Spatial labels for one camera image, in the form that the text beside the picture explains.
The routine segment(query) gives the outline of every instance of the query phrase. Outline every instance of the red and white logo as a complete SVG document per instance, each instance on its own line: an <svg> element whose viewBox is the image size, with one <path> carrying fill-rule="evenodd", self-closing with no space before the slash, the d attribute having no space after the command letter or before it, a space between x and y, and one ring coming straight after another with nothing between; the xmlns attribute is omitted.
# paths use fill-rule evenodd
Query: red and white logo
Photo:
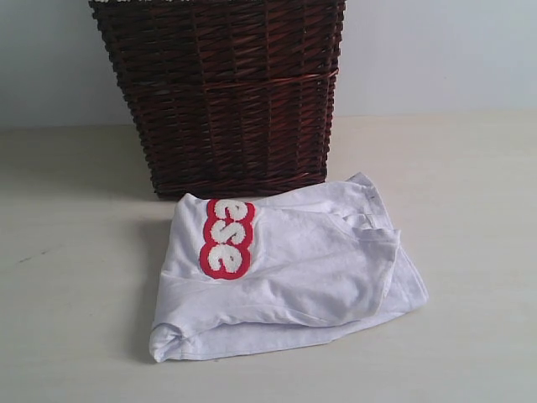
<svg viewBox="0 0 537 403"><path fill-rule="evenodd" d="M203 228L206 244L200 251L200 266L213 279L236 280L250 268L255 207L234 200L210 200Z"/></svg>

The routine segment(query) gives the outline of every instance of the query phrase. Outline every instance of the tabletop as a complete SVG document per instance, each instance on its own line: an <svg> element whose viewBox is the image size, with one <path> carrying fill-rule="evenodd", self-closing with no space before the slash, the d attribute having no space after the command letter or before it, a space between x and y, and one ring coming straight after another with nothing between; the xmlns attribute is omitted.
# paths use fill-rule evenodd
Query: tabletop
<svg viewBox="0 0 537 403"><path fill-rule="evenodd" d="M174 203L134 127L0 133L0 401L506 402L537 394L537 113L338 118L429 303L326 346L148 353Z"/></svg>

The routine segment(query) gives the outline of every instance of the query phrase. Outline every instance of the wicker basket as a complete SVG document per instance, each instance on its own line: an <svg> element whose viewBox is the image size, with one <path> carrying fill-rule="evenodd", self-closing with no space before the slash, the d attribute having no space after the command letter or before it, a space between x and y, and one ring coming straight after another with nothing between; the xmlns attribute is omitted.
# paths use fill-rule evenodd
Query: wicker basket
<svg viewBox="0 0 537 403"><path fill-rule="evenodd" d="M326 178L345 0L90 5L160 197Z"/></svg>

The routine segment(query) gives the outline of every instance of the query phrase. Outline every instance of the white wall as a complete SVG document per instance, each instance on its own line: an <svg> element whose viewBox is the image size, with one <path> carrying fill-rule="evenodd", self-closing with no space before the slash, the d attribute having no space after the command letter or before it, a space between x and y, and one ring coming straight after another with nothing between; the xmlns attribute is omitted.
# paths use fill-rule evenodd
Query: white wall
<svg viewBox="0 0 537 403"><path fill-rule="evenodd" d="M347 0L336 113L537 107L535 0ZM0 0L0 129L129 123L85 0Z"/></svg>

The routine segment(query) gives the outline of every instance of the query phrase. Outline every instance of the basket weave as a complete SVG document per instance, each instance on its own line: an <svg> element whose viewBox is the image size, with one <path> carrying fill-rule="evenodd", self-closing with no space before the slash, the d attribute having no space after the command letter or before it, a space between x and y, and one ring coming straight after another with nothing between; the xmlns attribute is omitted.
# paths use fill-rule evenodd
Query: basket weave
<svg viewBox="0 0 537 403"><path fill-rule="evenodd" d="M160 197L324 181L345 0L90 5Z"/></svg>

